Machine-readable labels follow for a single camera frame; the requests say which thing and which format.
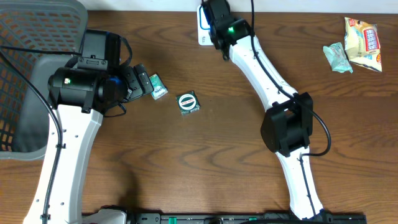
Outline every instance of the small green box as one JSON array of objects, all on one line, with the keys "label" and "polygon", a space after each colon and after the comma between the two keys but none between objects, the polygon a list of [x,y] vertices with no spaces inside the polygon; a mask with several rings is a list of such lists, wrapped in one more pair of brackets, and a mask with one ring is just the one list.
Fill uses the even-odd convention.
[{"label": "small green box", "polygon": [[198,98],[193,91],[189,91],[186,94],[178,96],[177,104],[182,115],[189,114],[200,109]]},{"label": "small green box", "polygon": [[164,86],[162,80],[157,74],[149,77],[149,79],[150,82],[152,83],[152,86],[154,87],[154,91],[151,94],[155,100],[164,96],[168,92],[166,86]]}]

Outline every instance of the gray mesh chair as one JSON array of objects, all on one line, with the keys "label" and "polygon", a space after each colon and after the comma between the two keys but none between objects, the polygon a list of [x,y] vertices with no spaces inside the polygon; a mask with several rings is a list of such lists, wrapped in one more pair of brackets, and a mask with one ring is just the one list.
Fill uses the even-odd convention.
[{"label": "gray mesh chair", "polygon": [[[86,24],[87,11],[76,0],[0,0],[0,45],[79,52]],[[0,50],[44,97],[49,76],[70,58]],[[44,106],[0,60],[0,159],[40,159],[48,135]]]}]

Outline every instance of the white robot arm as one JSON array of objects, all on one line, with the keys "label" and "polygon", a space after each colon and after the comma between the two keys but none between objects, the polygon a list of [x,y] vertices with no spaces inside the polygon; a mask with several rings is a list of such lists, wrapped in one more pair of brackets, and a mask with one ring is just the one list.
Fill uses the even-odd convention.
[{"label": "white robot arm", "polygon": [[[222,51],[225,60],[230,59],[243,71],[259,95],[265,111],[288,102],[290,98],[278,90],[275,83],[266,75],[257,61],[253,52],[249,25],[245,20],[232,18],[229,14],[228,3],[224,2],[226,1],[209,0],[202,3],[201,7],[203,10],[201,7],[198,8],[199,33],[201,33],[200,29],[206,25],[203,25],[201,17],[206,17],[209,24],[207,30],[210,31],[208,31],[210,39],[216,49]],[[276,84],[281,86],[290,96],[297,95],[297,91],[279,75],[278,71],[271,64],[262,51],[256,36],[253,37],[253,41],[259,60],[269,72],[269,75],[275,80]],[[313,183],[308,157],[302,157],[303,167],[300,164],[300,155],[309,153],[309,151],[309,145],[295,147],[293,150],[290,150],[290,153],[281,154],[277,150],[273,151],[276,153],[284,170],[290,194],[290,209],[301,220],[310,219],[323,210]],[[304,175],[307,178],[307,185],[305,184]]]},{"label": "white robot arm", "polygon": [[[88,161],[96,133],[105,112],[153,91],[142,64],[128,66],[131,57],[119,64],[121,42],[125,39],[110,32],[87,30],[86,44],[79,58],[47,56],[40,68],[56,71],[49,78],[49,99],[62,127],[63,148],[57,156],[57,128],[50,118],[49,139],[39,186],[24,223],[125,224],[127,212],[119,207],[103,207],[87,217],[81,215],[81,195]],[[112,50],[98,50],[103,45]]]},{"label": "white robot arm", "polygon": [[[274,66],[268,60],[267,56],[261,49],[257,37],[254,37],[254,46],[256,51],[259,52],[259,58],[262,60],[262,64],[274,77],[274,80],[280,86],[283,86],[284,90],[289,94],[293,95],[294,93],[297,93],[296,90],[289,86],[289,84],[287,84],[287,82],[279,75]],[[266,111],[271,108],[272,104],[275,102],[281,104],[289,100],[285,95],[279,93],[278,89],[269,80],[260,67],[253,54],[250,36],[237,40],[236,44],[229,48],[229,56],[232,62],[236,64],[248,78],[251,85],[259,95]],[[276,153],[280,163],[282,164],[287,186],[289,188],[290,209],[299,219],[311,218],[314,216],[299,161],[300,155],[309,153],[309,150],[309,147],[300,147],[291,152],[290,157],[285,157],[279,152]],[[308,157],[303,157],[303,161],[312,203],[315,209],[315,214],[317,215],[323,207],[315,191]]]}]

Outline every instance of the black bracket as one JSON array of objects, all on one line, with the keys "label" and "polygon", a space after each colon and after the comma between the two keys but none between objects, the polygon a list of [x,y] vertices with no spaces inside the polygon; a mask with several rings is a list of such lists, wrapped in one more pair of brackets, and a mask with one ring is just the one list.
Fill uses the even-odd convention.
[{"label": "black bracket", "polygon": [[61,149],[66,149],[67,148],[67,144],[63,143],[62,146],[60,146],[59,144],[55,145],[56,148],[61,148]]},{"label": "black bracket", "polygon": [[[294,96],[312,110],[313,101],[308,93]],[[271,152],[279,152],[285,157],[300,147],[310,144],[312,134],[312,115],[308,110],[288,100],[274,103],[266,111],[261,125],[261,137]]]},{"label": "black bracket", "polygon": [[203,224],[223,224],[223,220],[221,218],[206,218]]},{"label": "black bracket", "polygon": [[229,60],[229,46],[250,35],[250,25],[244,20],[231,15],[226,0],[202,1],[201,6],[210,26],[210,39],[217,50],[223,53],[223,59]]},{"label": "black bracket", "polygon": [[[121,43],[130,57],[119,64]],[[49,103],[80,106],[105,114],[120,103],[127,103],[154,91],[143,64],[130,67],[132,51],[117,34],[87,30],[82,57],[73,57],[49,78]]]},{"label": "black bracket", "polygon": [[[284,212],[267,212],[264,214],[265,220],[277,219],[277,220],[298,220],[297,217],[292,213]],[[360,214],[341,214],[334,215],[326,210],[312,217],[311,219],[303,219],[303,221],[326,223],[326,224],[367,224],[366,215]]]},{"label": "black bracket", "polygon": [[44,218],[46,218],[47,220],[51,220],[51,215],[48,214],[47,217],[46,217],[44,214],[43,214],[43,215],[40,215],[40,219],[41,219],[41,220],[44,219]]}]

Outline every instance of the snack bag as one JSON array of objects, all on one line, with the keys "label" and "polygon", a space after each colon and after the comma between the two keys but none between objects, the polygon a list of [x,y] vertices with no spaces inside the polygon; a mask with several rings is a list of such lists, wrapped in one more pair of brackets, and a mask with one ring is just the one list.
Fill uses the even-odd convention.
[{"label": "snack bag", "polygon": [[348,60],[356,65],[381,72],[380,41],[376,25],[345,18],[345,50]]},{"label": "snack bag", "polygon": [[345,71],[353,72],[353,68],[347,61],[346,54],[341,43],[335,43],[329,47],[323,46],[323,53],[329,61],[332,71],[343,73]]}]

